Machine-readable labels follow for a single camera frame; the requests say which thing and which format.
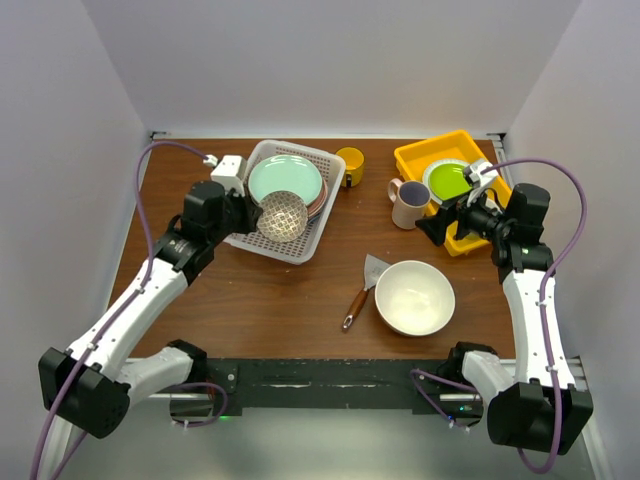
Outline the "dark red rimmed plate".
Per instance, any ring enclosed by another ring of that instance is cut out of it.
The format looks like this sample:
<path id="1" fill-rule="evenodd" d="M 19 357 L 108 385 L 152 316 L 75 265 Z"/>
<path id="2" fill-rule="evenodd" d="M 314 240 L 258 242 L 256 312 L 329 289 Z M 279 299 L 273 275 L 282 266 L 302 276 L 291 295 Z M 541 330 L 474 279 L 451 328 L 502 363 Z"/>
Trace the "dark red rimmed plate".
<path id="1" fill-rule="evenodd" d="M 246 186 L 246 191 L 249 198 L 255 205 L 259 205 L 261 203 L 263 195 L 260 192 L 255 193 L 249 185 Z"/>

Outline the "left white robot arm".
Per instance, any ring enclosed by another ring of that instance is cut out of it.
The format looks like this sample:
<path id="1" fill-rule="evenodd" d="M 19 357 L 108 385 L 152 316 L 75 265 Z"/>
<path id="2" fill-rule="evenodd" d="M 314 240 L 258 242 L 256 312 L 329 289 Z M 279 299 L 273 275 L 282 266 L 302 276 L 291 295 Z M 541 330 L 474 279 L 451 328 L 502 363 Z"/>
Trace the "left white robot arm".
<path id="1" fill-rule="evenodd" d="M 138 401 L 169 387 L 196 392 L 206 383 L 204 350 L 170 342 L 136 367 L 125 364 L 142 335 L 213 261 L 227 236 L 256 229 L 260 209 L 234 181 L 200 181 L 155 242 L 150 260 L 102 318 L 64 351 L 38 362 L 44 406 L 95 438 L 110 435 Z"/>

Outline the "small brown patterned bowl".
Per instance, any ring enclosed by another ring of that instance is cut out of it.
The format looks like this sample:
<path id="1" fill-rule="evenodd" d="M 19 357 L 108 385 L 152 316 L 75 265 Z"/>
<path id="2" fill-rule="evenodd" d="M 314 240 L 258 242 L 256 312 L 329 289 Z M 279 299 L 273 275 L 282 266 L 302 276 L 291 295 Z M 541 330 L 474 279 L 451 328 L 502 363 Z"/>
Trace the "small brown patterned bowl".
<path id="1" fill-rule="evenodd" d="M 262 214 L 257 229 L 268 240 L 287 243 L 296 240 L 305 231 L 308 210 L 304 200 L 297 194 L 289 191 L 272 192 L 258 206 Z"/>

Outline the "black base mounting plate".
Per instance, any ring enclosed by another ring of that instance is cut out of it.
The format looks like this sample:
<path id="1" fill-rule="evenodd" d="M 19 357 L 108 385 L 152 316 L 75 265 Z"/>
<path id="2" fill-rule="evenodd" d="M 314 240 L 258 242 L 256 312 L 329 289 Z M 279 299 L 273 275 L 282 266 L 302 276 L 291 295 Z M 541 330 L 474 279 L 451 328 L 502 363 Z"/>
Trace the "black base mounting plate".
<path id="1" fill-rule="evenodd" d="M 178 398 L 179 419 L 220 413 L 240 416 L 251 408 L 409 410 L 444 414 L 474 426 L 483 414 L 480 396 L 463 380 L 435 378 L 439 360 L 210 358 L 205 379 L 221 387 L 168 387 Z"/>

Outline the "green plate white rim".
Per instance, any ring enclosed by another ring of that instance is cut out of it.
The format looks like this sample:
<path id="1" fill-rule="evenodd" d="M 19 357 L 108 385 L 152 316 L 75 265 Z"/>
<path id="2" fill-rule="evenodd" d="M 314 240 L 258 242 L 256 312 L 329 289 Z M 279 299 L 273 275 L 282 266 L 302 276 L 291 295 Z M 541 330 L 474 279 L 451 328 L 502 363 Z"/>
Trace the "green plate white rim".
<path id="1" fill-rule="evenodd" d="M 471 185 L 464 176 L 464 170 L 468 166 L 467 161 L 448 158 L 437 160 L 425 169 L 422 182 L 437 205 L 471 190 Z"/>

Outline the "white bowl patterned inside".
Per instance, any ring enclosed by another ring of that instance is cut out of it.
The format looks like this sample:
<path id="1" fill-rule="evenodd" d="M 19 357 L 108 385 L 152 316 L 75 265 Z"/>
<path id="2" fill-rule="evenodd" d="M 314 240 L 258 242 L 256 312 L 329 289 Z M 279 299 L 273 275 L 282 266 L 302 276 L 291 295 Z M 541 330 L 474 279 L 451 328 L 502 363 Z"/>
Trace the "white bowl patterned inside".
<path id="1" fill-rule="evenodd" d="M 435 334 L 452 319 L 456 298 L 447 277 L 416 260 L 391 265 L 375 287 L 376 309 L 396 333 L 408 337 Z"/>

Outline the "pink mug purple interior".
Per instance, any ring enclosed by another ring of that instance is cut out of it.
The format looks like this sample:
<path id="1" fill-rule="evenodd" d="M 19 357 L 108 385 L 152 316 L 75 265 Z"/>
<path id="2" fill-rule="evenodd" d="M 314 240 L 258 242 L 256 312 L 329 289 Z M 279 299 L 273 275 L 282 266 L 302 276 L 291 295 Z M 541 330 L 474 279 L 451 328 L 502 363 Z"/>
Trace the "pink mug purple interior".
<path id="1" fill-rule="evenodd" d="M 387 194 L 392 203 L 392 222 L 400 229 L 412 230 L 420 220 L 431 200 L 428 187 L 419 181 L 389 181 Z"/>

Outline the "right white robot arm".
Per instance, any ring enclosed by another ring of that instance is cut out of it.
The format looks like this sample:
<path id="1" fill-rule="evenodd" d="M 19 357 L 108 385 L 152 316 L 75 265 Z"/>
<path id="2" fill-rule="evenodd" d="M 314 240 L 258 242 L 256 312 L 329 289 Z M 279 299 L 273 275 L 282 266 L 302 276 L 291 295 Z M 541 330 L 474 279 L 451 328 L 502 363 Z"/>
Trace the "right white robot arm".
<path id="1" fill-rule="evenodd" d="M 492 244 L 491 259 L 512 319 L 516 361 L 508 372 L 488 346 L 459 342 L 435 377 L 459 393 L 475 391 L 485 404 L 490 440 L 520 451 L 566 454 L 593 413 L 593 401 L 578 389 L 559 335 L 555 313 L 555 270 L 541 242 L 549 193 L 521 183 L 504 210 L 488 197 L 462 194 L 444 201 L 415 225 L 436 246 L 447 229 L 476 234 Z"/>

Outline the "mint green flower plate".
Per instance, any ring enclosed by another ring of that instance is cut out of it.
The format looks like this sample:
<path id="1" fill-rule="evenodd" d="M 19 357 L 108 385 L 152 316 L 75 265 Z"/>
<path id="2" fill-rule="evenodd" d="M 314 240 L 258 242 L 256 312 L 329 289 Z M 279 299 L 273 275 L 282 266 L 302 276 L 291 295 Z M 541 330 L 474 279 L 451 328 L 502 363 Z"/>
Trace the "mint green flower plate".
<path id="1" fill-rule="evenodd" d="M 267 195 L 285 191 L 296 194 L 310 205 L 321 193 L 323 178 L 318 168 L 306 158 L 279 154 L 260 161 L 248 179 L 248 190 L 260 203 Z"/>

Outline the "yellow mug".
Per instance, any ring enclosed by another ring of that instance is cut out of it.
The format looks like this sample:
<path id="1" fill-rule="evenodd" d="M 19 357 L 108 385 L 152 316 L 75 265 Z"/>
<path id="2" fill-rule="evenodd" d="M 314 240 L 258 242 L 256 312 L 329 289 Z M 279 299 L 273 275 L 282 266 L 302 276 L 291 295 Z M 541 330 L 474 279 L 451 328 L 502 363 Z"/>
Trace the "yellow mug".
<path id="1" fill-rule="evenodd" d="M 345 162 L 341 186 L 345 188 L 357 186 L 362 180 L 365 168 L 363 152 L 355 147 L 343 147 L 336 152 L 336 155 Z"/>

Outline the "pink polka dot plate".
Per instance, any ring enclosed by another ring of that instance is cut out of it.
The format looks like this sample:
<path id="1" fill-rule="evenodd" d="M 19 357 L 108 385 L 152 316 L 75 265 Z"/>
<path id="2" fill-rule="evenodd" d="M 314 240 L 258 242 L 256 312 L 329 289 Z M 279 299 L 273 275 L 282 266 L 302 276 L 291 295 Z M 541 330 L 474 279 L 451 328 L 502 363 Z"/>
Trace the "pink polka dot plate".
<path id="1" fill-rule="evenodd" d="M 326 200 L 327 200 L 327 192 L 324 192 L 318 199 L 309 207 L 308 209 L 308 220 L 311 221 L 315 218 L 323 209 Z"/>

